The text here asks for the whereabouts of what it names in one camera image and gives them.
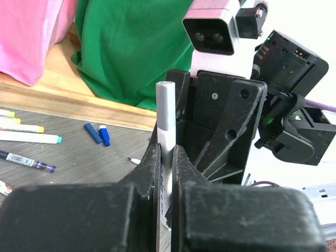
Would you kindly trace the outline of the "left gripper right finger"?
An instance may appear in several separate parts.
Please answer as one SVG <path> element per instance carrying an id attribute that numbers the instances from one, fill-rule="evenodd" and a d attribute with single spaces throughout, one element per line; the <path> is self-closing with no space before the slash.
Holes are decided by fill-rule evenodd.
<path id="1" fill-rule="evenodd" d="M 171 251 L 326 251 L 312 203 L 300 191 L 213 184 L 173 152 Z"/>

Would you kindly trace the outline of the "blue pen cap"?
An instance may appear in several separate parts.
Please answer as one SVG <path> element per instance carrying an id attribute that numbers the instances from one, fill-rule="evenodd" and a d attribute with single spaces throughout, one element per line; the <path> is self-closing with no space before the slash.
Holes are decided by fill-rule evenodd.
<path id="1" fill-rule="evenodd" d="M 103 139 L 100 137 L 99 133 L 94 129 L 91 123 L 85 123 L 84 129 L 87 131 L 87 133 L 91 136 L 96 144 L 100 144 L 103 142 Z"/>

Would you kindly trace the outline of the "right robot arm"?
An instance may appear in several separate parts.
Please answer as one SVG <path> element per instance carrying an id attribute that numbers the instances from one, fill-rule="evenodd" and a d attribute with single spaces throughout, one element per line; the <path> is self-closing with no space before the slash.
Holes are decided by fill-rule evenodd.
<path id="1" fill-rule="evenodd" d="M 176 83 L 177 144 L 214 183 L 242 182 L 250 146 L 284 162 L 318 165 L 335 136 L 324 106 L 305 99 L 328 63 L 272 31 L 256 49 L 251 79 L 169 70 Z"/>

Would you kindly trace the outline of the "grey cap marker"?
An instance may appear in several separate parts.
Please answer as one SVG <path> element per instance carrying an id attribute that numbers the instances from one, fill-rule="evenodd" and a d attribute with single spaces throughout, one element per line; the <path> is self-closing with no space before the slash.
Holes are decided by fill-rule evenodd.
<path id="1" fill-rule="evenodd" d="M 171 231 L 172 160 L 176 145 L 175 83 L 156 84 L 157 142 L 160 145 L 160 221 Z"/>

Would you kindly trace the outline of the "white marker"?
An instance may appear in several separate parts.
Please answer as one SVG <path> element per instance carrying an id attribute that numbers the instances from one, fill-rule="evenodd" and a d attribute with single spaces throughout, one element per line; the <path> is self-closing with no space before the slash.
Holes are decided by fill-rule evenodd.
<path id="1" fill-rule="evenodd" d="M 132 163 L 136 164 L 136 165 L 140 164 L 140 162 L 141 162 L 141 160 L 136 159 L 136 158 L 131 158 L 131 157 L 128 158 L 128 160 L 131 161 Z"/>

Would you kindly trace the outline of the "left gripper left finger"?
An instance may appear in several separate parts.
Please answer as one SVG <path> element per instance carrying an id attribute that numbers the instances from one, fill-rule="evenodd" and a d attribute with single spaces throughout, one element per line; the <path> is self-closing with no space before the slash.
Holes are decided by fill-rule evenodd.
<path id="1" fill-rule="evenodd" d="M 1 251 L 158 251 L 161 150 L 116 183 L 24 186 L 1 206 Z"/>

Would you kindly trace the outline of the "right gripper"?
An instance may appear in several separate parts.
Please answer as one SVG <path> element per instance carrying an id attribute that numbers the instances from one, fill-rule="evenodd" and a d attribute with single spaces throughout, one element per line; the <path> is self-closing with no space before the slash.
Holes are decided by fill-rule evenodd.
<path id="1" fill-rule="evenodd" d="M 176 121 L 212 131 L 195 159 L 195 167 L 213 183 L 240 184 L 267 85 L 257 80 L 199 71 L 170 69 L 166 80 L 175 83 Z"/>

